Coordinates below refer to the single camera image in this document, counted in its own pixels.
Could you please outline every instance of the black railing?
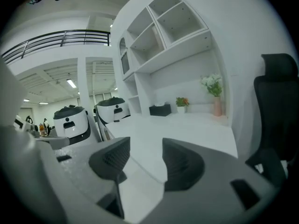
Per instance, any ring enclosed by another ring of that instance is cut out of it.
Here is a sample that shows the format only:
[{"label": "black railing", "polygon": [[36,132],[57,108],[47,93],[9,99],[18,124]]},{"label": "black railing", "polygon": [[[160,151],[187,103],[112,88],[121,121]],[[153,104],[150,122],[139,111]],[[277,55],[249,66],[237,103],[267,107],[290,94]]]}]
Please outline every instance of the black railing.
[{"label": "black railing", "polygon": [[62,47],[64,44],[82,43],[93,44],[103,43],[110,45],[110,32],[97,30],[66,30],[51,32],[24,41],[2,54],[5,63],[10,63],[18,58],[22,59],[29,53],[40,49],[55,46]]}]

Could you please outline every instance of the vase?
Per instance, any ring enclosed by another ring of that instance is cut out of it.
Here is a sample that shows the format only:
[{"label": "vase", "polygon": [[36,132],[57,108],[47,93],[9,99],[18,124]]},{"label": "vase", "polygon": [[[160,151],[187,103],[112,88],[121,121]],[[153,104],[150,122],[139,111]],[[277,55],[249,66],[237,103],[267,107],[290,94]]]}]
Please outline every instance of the vase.
[{"label": "vase", "polygon": [[221,100],[220,96],[214,97],[214,116],[221,116],[222,115],[222,108],[221,108]]},{"label": "vase", "polygon": [[184,114],[184,113],[186,113],[186,106],[178,107],[178,113],[179,113],[179,114]]}]

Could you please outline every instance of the rice cooker lid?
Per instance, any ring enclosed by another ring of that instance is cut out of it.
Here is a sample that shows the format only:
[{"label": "rice cooker lid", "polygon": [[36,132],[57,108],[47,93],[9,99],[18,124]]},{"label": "rice cooker lid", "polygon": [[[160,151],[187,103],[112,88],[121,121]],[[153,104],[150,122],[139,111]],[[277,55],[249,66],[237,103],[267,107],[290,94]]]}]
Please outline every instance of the rice cooker lid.
[{"label": "rice cooker lid", "polygon": [[99,106],[113,106],[113,105],[118,105],[124,103],[124,99],[118,98],[118,97],[113,97],[107,100],[102,100],[97,105]]},{"label": "rice cooker lid", "polygon": [[53,119],[62,119],[62,118],[66,118],[75,114],[78,114],[80,112],[82,112],[84,110],[83,107],[81,106],[76,106],[76,107],[65,107],[62,108],[59,111],[56,111],[54,113],[54,117]]}]

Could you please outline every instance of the pink vase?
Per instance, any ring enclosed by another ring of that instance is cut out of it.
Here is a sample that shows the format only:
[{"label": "pink vase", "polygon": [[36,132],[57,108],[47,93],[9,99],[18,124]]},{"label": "pink vase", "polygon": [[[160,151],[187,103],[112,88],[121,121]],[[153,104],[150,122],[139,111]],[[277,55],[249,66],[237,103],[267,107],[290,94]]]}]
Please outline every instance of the pink vase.
[{"label": "pink vase", "polygon": [[221,116],[222,108],[221,108],[221,100],[220,96],[214,97],[214,116]]}]

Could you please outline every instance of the ceiling light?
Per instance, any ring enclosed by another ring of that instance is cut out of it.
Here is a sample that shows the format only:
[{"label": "ceiling light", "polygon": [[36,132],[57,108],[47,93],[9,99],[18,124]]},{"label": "ceiling light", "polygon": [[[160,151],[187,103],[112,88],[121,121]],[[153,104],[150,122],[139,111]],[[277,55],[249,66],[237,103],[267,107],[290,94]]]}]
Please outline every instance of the ceiling light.
[{"label": "ceiling light", "polygon": [[76,88],[75,84],[73,83],[73,81],[71,79],[67,79],[66,81],[67,81],[67,83],[70,84],[71,87]]}]

